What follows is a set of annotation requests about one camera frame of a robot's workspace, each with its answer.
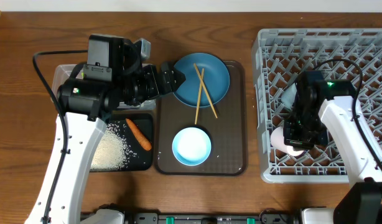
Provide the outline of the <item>wooden chopstick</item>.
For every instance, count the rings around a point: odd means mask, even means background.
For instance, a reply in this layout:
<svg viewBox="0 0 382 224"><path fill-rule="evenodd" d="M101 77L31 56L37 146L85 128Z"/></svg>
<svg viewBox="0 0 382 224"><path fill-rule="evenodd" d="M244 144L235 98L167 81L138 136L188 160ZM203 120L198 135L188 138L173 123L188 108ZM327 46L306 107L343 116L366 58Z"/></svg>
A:
<svg viewBox="0 0 382 224"><path fill-rule="evenodd" d="M212 109L212 111L213 111L213 114L214 114L214 116L216 117L216 118L218 118L218 115L217 115L217 112L216 112L216 110L215 110L215 108L214 108L214 105L213 105L213 103L212 103L212 100L211 100L211 98L210 98L210 95L209 95L209 93L208 93L208 90L207 90L207 88L206 88L206 86L205 86L205 84L204 84L204 81L203 81L203 83L202 83L202 90L205 92L205 95L206 95L206 97L207 97L207 100L208 100L208 102L209 102L209 105L210 105L210 107L211 107L211 109Z"/></svg>
<svg viewBox="0 0 382 224"><path fill-rule="evenodd" d="M201 74L196 64L194 64L194 67L195 67L195 70L197 72L197 75L203 80L204 68L202 69L202 74ZM197 125L198 114L199 114L199 109L200 109L200 99L201 99L202 87L203 87L202 83L203 83L203 81L200 80L199 89L198 89L197 105L196 105L196 113L195 113L195 122L194 122L195 125Z"/></svg>

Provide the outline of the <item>pink cup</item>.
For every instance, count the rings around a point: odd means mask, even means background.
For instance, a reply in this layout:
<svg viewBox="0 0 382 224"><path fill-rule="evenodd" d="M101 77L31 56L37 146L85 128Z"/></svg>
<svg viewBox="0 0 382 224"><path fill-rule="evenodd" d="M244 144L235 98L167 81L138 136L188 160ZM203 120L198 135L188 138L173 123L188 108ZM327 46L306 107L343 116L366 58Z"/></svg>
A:
<svg viewBox="0 0 382 224"><path fill-rule="evenodd" d="M270 135L271 145L284 152L290 156L301 156L304 153L304 150L297 151L293 146L288 146L284 144L284 130L283 127L277 127Z"/></svg>

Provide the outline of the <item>dark blue plate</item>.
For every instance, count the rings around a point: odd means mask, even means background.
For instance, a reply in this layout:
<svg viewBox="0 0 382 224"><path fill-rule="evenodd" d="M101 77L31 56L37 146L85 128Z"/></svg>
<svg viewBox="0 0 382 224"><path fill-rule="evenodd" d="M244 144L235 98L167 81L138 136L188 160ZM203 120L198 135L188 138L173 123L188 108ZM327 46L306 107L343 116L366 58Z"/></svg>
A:
<svg viewBox="0 0 382 224"><path fill-rule="evenodd" d="M213 104L218 103L227 93L230 86L230 74L226 65L214 55L193 53L178 60L174 68L185 75L186 80L174 93L183 104L196 107L200 80L194 64L200 73L204 68L203 82Z"/></svg>

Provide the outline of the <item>light blue cup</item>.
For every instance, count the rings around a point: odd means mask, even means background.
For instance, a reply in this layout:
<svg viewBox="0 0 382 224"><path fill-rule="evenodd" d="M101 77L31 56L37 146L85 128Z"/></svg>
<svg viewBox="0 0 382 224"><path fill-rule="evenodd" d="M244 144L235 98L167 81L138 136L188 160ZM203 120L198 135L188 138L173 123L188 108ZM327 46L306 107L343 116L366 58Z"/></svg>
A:
<svg viewBox="0 0 382 224"><path fill-rule="evenodd" d="M296 100L297 87L296 84L293 83L286 91L284 91L281 95L281 102L285 108L288 110L292 110L293 104Z"/></svg>

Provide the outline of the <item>orange carrot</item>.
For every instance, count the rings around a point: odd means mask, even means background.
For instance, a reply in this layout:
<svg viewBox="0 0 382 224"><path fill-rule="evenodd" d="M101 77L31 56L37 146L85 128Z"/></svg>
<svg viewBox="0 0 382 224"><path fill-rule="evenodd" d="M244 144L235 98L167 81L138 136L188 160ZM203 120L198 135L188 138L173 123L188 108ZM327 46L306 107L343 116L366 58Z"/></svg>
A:
<svg viewBox="0 0 382 224"><path fill-rule="evenodd" d="M128 119L128 118L126 118L126 123L128 127L130 128L131 132L133 133L134 137L140 144L140 146L145 151L150 151L152 149L151 142L145 137L145 135L143 135L140 129L136 126L136 124L131 119Z"/></svg>

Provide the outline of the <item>light blue bowl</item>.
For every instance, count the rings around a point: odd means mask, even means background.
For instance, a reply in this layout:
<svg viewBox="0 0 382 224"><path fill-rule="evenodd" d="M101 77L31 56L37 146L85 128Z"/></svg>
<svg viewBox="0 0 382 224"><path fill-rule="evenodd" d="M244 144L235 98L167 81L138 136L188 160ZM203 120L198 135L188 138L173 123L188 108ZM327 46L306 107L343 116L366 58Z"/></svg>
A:
<svg viewBox="0 0 382 224"><path fill-rule="evenodd" d="M200 128L184 128L174 136L172 141L174 157L185 166L198 166L204 163L211 151L210 137Z"/></svg>

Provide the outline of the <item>pile of white rice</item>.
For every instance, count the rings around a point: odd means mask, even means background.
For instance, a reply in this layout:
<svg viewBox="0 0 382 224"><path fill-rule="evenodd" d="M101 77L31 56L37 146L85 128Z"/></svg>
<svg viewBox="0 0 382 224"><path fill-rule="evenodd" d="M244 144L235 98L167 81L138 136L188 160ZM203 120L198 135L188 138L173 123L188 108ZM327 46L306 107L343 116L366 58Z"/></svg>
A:
<svg viewBox="0 0 382 224"><path fill-rule="evenodd" d="M135 161L138 155L125 136L126 128L122 121L113 121L107 126L91 163L92 172L127 169Z"/></svg>

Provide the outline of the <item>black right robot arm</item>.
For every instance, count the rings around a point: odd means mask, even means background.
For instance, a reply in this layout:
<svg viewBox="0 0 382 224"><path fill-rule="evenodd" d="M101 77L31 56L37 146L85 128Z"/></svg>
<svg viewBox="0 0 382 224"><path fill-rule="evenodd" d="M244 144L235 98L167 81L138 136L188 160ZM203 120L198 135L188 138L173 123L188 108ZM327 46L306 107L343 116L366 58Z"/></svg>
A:
<svg viewBox="0 0 382 224"><path fill-rule="evenodd" d="M284 151L325 145L332 137L346 168L350 190L334 208L305 208L299 223L382 223L382 149L361 114L347 80L301 81L282 95L292 108L278 135Z"/></svg>

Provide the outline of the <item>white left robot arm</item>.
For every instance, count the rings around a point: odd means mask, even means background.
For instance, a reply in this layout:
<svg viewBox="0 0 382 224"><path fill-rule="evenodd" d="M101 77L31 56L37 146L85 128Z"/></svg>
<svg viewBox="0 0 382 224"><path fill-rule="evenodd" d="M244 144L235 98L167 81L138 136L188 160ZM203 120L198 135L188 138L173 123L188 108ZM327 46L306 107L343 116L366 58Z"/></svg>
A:
<svg viewBox="0 0 382 224"><path fill-rule="evenodd" d="M69 113L65 124L56 119L55 141L44 181L26 223L124 223L123 212L100 209L80 220L92 158L106 123L89 121L85 114Z"/></svg>

